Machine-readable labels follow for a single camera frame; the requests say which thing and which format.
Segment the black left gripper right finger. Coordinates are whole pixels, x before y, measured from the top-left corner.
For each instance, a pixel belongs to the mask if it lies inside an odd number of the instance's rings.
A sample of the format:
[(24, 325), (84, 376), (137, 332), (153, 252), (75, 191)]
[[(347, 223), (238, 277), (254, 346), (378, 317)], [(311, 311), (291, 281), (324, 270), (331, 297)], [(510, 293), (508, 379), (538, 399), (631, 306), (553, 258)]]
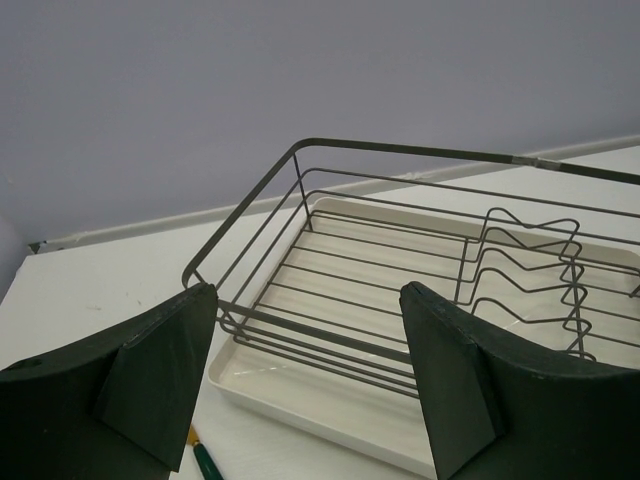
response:
[(400, 307), (441, 479), (635, 479), (639, 373), (560, 353), (412, 282)]

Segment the gold knife green handle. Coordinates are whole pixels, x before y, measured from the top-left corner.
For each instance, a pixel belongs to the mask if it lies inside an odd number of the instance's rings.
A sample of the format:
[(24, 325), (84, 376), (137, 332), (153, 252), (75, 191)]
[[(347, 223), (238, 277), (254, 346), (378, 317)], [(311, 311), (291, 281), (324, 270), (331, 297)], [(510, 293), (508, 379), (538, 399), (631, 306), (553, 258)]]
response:
[(210, 455), (193, 425), (190, 426), (187, 444), (191, 447), (196, 463), (204, 480), (224, 480), (224, 477)]

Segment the cream drip tray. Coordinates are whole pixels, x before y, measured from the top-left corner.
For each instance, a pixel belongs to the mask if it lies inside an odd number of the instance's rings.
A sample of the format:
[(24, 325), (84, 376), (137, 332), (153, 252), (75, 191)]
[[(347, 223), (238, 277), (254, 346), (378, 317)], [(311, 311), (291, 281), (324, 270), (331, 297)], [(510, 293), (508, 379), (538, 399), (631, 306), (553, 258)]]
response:
[(278, 214), (223, 284), (227, 340), (209, 380), (238, 405), (434, 478), (399, 305), (412, 281), (547, 348), (639, 364), (630, 220), (324, 197)]

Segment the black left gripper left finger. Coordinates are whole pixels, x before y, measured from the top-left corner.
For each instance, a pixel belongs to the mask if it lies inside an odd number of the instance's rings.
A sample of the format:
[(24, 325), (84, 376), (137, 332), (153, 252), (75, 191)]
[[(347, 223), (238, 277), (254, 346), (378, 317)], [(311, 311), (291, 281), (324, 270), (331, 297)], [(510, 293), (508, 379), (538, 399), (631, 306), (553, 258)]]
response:
[(1, 371), (4, 479), (166, 479), (179, 470), (215, 327), (198, 284)]

